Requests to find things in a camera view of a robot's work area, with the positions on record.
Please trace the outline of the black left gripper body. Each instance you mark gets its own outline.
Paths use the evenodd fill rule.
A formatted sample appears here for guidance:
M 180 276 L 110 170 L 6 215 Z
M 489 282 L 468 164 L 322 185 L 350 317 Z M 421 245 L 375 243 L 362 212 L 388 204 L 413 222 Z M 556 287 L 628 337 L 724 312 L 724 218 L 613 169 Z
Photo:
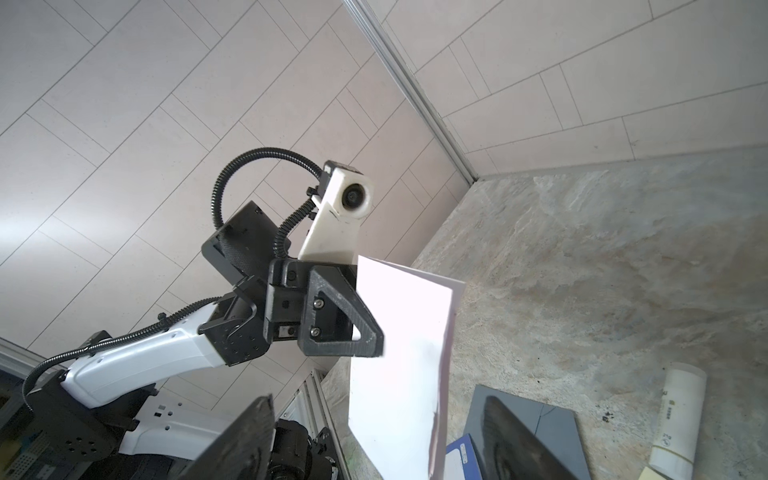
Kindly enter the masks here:
M 298 346 L 308 270 L 317 264 L 332 263 L 276 259 L 270 265 L 264 310 L 264 335 L 268 342 L 294 340 Z

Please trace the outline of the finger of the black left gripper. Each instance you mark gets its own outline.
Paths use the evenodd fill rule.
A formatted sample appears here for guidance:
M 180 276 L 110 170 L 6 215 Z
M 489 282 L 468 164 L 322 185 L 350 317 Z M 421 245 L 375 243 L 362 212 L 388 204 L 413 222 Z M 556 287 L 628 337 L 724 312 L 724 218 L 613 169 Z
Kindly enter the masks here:
M 377 358 L 384 333 L 356 290 L 354 265 L 317 264 L 308 270 L 298 346 L 307 356 Z

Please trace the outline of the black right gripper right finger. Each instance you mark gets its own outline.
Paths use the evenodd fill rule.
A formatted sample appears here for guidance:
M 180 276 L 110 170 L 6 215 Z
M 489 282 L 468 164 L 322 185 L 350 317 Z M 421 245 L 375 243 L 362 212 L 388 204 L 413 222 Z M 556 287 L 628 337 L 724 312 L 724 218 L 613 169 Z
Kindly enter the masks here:
M 570 479 L 575 476 L 494 396 L 482 414 L 483 459 L 488 479 Z

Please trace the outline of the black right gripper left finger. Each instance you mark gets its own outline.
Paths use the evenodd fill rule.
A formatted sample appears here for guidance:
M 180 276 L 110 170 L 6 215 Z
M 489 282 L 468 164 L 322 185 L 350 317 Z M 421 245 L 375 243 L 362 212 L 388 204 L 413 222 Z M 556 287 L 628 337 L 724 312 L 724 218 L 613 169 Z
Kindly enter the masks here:
M 271 394 L 258 397 L 180 479 L 266 479 L 274 431 L 273 397 Z

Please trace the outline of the white letter paper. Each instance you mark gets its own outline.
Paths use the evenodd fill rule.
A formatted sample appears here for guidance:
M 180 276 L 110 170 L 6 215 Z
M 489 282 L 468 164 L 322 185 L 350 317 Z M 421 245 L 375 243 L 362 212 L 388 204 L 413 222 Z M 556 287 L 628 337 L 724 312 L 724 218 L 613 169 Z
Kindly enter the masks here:
M 384 479 L 440 479 L 459 280 L 362 257 L 357 292 L 383 353 L 350 363 L 348 426 Z

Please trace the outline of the white glue stick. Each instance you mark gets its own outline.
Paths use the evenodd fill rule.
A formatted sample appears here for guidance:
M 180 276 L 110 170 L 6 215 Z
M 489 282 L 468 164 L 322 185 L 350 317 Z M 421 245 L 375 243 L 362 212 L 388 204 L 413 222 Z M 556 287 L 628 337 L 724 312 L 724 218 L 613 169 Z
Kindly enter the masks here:
M 673 362 L 666 368 L 649 466 L 668 479 L 692 479 L 707 374 Z

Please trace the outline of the cream yellow envelope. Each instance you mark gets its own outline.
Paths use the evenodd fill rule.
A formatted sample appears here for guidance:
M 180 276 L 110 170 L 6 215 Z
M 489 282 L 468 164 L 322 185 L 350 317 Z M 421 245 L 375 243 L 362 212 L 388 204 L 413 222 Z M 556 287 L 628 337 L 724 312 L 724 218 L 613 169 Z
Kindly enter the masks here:
M 655 472 L 649 467 L 645 467 L 638 477 L 638 480 L 665 480 L 663 476 Z

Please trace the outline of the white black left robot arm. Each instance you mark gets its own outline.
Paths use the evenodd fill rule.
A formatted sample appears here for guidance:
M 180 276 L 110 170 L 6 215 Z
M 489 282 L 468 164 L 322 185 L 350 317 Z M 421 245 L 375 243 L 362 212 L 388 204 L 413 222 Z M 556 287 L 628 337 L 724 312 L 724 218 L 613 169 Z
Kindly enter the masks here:
M 27 376 L 22 395 L 55 448 L 76 461 L 115 453 L 193 459 L 224 430 L 183 419 L 158 381 L 236 366 L 293 341 L 309 357 L 378 357 L 384 335 L 356 291 L 354 262 L 366 203 L 306 201 L 282 225 L 247 203 L 203 244 L 232 291 L 112 337 L 93 335 Z

